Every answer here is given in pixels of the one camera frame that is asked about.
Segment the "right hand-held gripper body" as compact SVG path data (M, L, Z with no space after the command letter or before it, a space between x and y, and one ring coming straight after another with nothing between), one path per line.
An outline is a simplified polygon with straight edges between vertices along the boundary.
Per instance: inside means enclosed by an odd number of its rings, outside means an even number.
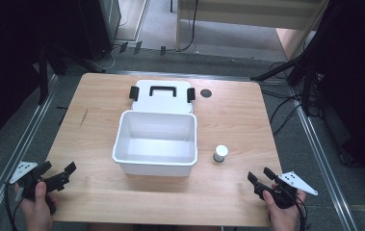
M302 180L293 171L277 174L279 180L276 188L267 187L267 191L273 196L275 204L280 209L287 209L296 204L297 191L317 195L318 192Z

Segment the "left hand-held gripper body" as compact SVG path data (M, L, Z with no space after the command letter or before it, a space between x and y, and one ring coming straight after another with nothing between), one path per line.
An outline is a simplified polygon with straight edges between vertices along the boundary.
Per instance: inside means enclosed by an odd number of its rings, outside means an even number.
M14 171L13 176L9 181L11 185L16 184L18 186L15 201L19 201L24 198L33 201L35 200L35 189L37 183L45 183L45 180L47 179L44 178L43 175L37 175L36 170L38 166L39 165L37 163L32 162L20 162L18 164L17 169ZM51 203L49 196L46 196L46 203L49 206L50 214L54 215L56 212L56 206Z

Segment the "person's left hand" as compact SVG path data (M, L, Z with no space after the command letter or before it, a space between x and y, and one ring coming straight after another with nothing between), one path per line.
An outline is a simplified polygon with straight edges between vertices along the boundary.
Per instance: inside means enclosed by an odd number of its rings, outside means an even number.
M54 219L46 203L46 196L49 196L53 205L58 204L58 198L47 192L46 184L39 182L35 189L35 200L24 198L20 203L26 231L52 231Z

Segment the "person's right hand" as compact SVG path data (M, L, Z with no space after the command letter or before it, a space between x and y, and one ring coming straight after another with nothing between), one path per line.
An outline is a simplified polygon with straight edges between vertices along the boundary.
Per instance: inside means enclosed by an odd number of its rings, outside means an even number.
M300 224L301 229L304 228L305 219L301 216L301 207L306 198L304 191L297 191L297 205L287 209L280 209L268 191L263 191L263 197L267 204L267 214L271 221L272 231L297 231L297 223Z

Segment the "small white cylindrical cup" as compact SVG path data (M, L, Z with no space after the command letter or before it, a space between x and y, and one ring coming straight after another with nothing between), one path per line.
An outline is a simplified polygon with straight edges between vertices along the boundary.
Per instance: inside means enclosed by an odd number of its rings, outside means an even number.
M216 162L221 163L224 161L227 155L228 155L228 148L225 145L220 144L215 148L213 159Z

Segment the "white plastic storage box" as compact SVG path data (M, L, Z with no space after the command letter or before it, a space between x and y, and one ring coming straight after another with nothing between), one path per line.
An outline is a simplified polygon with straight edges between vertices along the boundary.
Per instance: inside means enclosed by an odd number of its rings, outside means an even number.
M125 174L188 177L197 162L196 116L125 111L112 158Z

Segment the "black tripod stand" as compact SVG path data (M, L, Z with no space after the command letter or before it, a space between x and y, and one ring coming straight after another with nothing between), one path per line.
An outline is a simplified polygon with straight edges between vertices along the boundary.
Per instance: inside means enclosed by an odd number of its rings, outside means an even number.
M314 59L316 58L318 45L315 41L311 41L306 48L294 59L288 61L287 63L281 64L272 70L261 74L256 77L251 77L252 81L263 82L278 73L284 72L285 70L291 68L289 76L286 81L290 87L295 87L301 79L304 79L304 86L302 89L301 97L301 107L307 116L311 116L309 111L310 102L310 90L311 83L314 75Z

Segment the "black curtain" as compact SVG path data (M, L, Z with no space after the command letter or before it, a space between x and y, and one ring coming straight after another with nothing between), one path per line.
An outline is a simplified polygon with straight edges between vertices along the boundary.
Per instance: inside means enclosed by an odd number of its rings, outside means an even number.
M350 134L341 146L365 167L365 0L329 0L311 41L318 88Z
M99 0L0 0L0 130L39 89L34 64L47 43L70 59L101 57L110 44Z

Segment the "grey cabinet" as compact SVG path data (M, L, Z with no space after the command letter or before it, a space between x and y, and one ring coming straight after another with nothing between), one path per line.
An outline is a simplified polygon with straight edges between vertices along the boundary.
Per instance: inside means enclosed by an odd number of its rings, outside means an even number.
M114 45L117 36L117 30L121 20L121 12L118 0L99 0L103 19L105 22L108 39L111 45Z

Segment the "light wooden furniture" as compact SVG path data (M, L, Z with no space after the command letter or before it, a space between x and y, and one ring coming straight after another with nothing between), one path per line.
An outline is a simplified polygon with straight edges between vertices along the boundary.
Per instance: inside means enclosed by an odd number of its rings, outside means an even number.
M181 50L181 21L240 24L275 28L286 57L298 55L320 23L329 0L177 0L176 41Z

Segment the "metal floor rail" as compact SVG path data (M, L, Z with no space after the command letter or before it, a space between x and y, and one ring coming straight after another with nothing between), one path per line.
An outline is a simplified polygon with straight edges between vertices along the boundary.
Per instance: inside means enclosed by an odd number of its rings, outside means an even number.
M12 155L9 157L5 167L2 169L0 174L0 206L4 200L4 190L8 187L6 184L12 176L15 168L18 166L19 162L25 157L26 152L31 144L36 132L39 129L40 124L43 121L45 114L49 108L49 105L54 97L55 88L59 84L59 77L53 74L50 77L50 83L47 85L49 87L49 95L45 98L44 102L39 105L36 104L36 109L30 118L22 136L14 148Z
M318 169L320 170L319 175L326 185L324 190L320 190L319 195L323 193L328 194L331 207L335 211L343 231L358 231L350 206L326 156L327 152L323 147L323 140L317 133L316 122L321 121L322 124L324 122L318 116L307 115L301 108L301 102L296 101L295 105L304 133L314 154Z

